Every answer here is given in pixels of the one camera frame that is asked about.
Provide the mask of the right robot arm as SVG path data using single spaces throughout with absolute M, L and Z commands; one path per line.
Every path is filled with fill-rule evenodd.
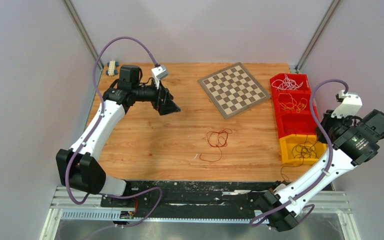
M 295 228 L 302 210 L 315 208 L 310 199 L 336 178 L 374 158 L 380 148 L 378 141 L 384 139 L 384 113 L 377 109 L 363 118 L 338 118 L 327 110 L 319 126 L 316 136 L 327 145 L 326 151 L 297 180 L 290 184 L 277 181 L 254 201 L 261 214 L 250 220 L 252 227 L 265 223 L 278 232 Z

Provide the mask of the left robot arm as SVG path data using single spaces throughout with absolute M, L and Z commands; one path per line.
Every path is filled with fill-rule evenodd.
M 133 201 L 133 193 L 127 190 L 127 181 L 109 176 L 98 163 L 105 143 L 116 124 L 136 102 L 149 102 L 159 115 L 180 112 L 169 89 L 161 80 L 168 76 L 164 65 L 151 69 L 151 83 L 141 82 L 142 69 L 124 64 L 118 78 L 103 93 L 103 102 L 80 138 L 69 149 L 60 149 L 56 164 L 60 181 L 64 186 L 86 192 L 113 196 L 120 207 Z

